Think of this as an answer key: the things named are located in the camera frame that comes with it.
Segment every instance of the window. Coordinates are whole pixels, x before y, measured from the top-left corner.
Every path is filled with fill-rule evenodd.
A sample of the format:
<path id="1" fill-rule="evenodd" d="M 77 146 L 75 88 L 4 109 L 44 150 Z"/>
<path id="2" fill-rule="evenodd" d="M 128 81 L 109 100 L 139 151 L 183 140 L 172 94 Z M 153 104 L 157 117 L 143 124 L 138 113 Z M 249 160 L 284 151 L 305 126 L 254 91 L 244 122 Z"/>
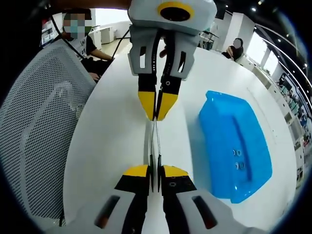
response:
<path id="1" fill-rule="evenodd" d="M 266 50 L 267 50 L 266 43 L 262 40 L 262 38 L 257 33 L 253 33 L 253 37 L 250 41 L 246 54 L 253 61 L 260 64 L 264 57 Z"/>
<path id="2" fill-rule="evenodd" d="M 271 51 L 268 57 L 267 62 L 264 64 L 264 69 L 268 70 L 270 75 L 273 74 L 278 64 L 278 59 L 275 54 Z"/>

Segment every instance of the white tabletop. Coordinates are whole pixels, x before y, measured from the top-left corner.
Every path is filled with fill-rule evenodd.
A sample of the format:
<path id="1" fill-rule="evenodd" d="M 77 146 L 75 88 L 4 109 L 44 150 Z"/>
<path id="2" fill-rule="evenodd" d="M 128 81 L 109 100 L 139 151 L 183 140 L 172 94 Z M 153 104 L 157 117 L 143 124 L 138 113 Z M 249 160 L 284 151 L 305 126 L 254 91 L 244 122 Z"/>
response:
<path id="1" fill-rule="evenodd" d="M 157 61 L 158 76 L 164 61 Z M 272 177 L 240 204 L 222 201 L 242 224 L 267 230 L 294 197 L 296 161 L 291 135 L 278 105 L 257 77 L 244 67 L 222 55 L 196 50 L 195 64 L 187 81 L 181 84 L 178 102 L 158 124 L 163 164 L 188 171 L 197 188 L 210 188 L 204 136 L 198 122 L 208 90 L 248 101 L 264 132 Z M 150 125 L 137 97 L 137 77 L 131 74 L 127 56 L 120 55 L 92 92 L 71 141 L 63 187 L 67 223 L 86 202 L 113 188 L 128 167 L 147 162 L 148 144 L 144 148 L 144 142 L 148 141 L 149 131 Z M 149 202 L 152 204 L 144 223 L 149 228 L 147 233 L 151 230 L 167 233 L 159 206 L 161 198 L 154 193 Z"/>

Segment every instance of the floor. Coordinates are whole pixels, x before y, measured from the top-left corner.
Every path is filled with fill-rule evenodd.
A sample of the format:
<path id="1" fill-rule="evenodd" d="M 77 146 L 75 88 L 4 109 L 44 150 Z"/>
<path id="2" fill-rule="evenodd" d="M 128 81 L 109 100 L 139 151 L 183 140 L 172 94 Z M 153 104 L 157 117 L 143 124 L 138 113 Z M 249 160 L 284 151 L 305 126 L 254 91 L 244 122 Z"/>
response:
<path id="1" fill-rule="evenodd" d="M 114 51 L 116 50 L 116 47 L 119 43 L 120 39 L 116 39 L 113 42 L 109 44 L 103 44 L 101 51 L 112 56 Z M 117 49 L 116 55 L 118 54 L 127 54 L 132 47 L 132 44 L 130 43 L 129 38 L 125 38 L 121 41 L 120 46 Z"/>

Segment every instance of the chair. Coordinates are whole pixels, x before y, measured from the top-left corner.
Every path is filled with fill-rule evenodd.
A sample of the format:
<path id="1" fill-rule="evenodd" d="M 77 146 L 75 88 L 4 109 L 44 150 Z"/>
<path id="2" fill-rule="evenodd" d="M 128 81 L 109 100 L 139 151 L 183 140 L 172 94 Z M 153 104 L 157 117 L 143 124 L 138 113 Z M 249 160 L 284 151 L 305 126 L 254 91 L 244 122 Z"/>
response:
<path id="1" fill-rule="evenodd" d="M 59 40 L 40 51 L 0 108 L 0 161 L 11 189 L 42 229 L 63 210 L 63 174 L 80 113 L 95 82 Z"/>

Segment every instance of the blue plastic container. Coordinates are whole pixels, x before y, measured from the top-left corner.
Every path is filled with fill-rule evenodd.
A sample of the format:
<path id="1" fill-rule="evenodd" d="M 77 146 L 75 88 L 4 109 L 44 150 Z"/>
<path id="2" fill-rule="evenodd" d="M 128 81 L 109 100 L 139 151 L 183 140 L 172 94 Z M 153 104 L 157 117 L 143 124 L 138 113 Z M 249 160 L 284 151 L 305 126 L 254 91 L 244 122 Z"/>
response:
<path id="1" fill-rule="evenodd" d="M 240 203 L 272 176 L 271 157 L 247 101 L 208 91 L 199 113 L 209 157 L 212 194 Z"/>

